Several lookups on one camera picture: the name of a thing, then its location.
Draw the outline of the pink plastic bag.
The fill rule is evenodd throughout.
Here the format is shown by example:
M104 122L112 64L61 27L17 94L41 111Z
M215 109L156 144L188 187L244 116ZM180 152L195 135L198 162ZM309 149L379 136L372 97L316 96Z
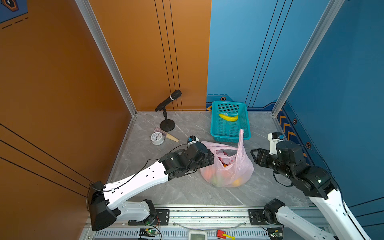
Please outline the pink plastic bag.
M202 143L214 154L214 163L200 169L202 177L215 187L239 187L245 184L254 172L254 165L244 147L244 130L239 130L238 146L219 143Z

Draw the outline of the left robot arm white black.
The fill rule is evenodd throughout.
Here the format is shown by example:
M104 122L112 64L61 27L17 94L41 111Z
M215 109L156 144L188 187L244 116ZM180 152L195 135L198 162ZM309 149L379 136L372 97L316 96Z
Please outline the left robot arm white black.
M144 225L153 223L157 218L153 202L131 202L132 197L213 164L214 154L203 143L197 142L187 149L165 154L151 166L145 165L136 174L123 180L109 184L100 181L92 183L87 198L92 230L97 232L106 229L117 220Z

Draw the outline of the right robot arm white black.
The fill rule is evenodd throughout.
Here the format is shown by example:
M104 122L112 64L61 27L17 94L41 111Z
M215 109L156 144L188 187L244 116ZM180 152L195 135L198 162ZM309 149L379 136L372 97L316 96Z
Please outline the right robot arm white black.
M264 216L268 223L280 223L306 240L370 239L346 205L332 174L321 167L307 165L301 145L274 139L270 141L270 149L251 150L251 155L257 165L271 169L273 175L286 177L292 187L309 197L334 232L324 232L277 199L265 205Z

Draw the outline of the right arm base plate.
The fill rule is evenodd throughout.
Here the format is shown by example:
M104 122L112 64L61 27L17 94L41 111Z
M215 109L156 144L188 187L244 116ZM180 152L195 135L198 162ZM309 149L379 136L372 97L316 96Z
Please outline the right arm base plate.
M249 209L249 220L251 226L268 225L264 209Z

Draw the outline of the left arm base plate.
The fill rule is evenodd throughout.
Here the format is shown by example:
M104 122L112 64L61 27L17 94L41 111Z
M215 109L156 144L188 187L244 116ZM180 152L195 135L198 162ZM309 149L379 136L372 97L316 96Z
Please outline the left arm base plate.
M149 217L148 219L137 222L130 220L128 221L129 226L167 226L169 224L170 220L170 210L169 209L156 209L156 216L155 217Z

